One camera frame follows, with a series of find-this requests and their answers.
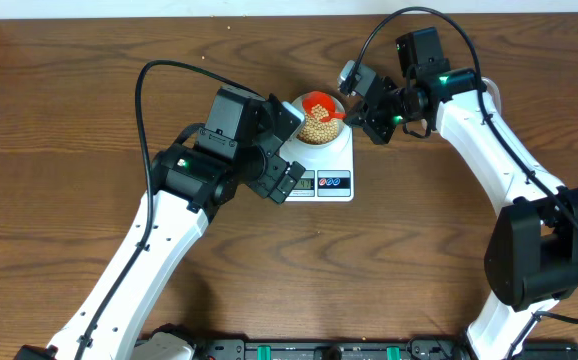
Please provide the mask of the red plastic scoop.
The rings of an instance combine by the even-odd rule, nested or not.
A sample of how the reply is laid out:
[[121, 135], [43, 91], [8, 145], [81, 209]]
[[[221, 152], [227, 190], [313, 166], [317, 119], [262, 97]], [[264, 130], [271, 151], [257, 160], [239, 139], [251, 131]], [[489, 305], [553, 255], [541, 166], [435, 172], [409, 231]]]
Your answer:
[[306, 94], [301, 105], [307, 115], [322, 123], [343, 120], [346, 117], [346, 114], [336, 107], [334, 99], [323, 92], [313, 91]]

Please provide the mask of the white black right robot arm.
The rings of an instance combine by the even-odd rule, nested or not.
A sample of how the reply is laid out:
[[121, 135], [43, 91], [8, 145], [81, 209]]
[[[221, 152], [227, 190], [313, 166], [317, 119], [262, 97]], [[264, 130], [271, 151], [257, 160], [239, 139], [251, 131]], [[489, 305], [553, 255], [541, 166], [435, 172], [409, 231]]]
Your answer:
[[578, 188], [550, 174], [503, 120], [477, 67], [454, 69], [434, 28], [396, 41], [403, 85], [360, 60], [347, 62], [340, 91], [358, 97], [346, 123], [377, 145], [422, 122], [461, 155], [497, 220], [484, 257], [490, 287], [468, 326], [459, 359], [511, 359], [555, 306], [578, 288]]

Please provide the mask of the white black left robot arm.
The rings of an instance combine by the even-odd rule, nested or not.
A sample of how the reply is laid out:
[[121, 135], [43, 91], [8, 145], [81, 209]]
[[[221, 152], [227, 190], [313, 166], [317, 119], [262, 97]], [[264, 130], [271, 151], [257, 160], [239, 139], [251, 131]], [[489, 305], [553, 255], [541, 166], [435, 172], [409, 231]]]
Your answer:
[[141, 329], [173, 271], [239, 185], [285, 201], [305, 169], [278, 151], [304, 120], [275, 96], [221, 87], [194, 146], [180, 135], [149, 165], [132, 227], [78, 312], [47, 346], [24, 345], [17, 358], [192, 358], [192, 341], [159, 330], [140, 343]]

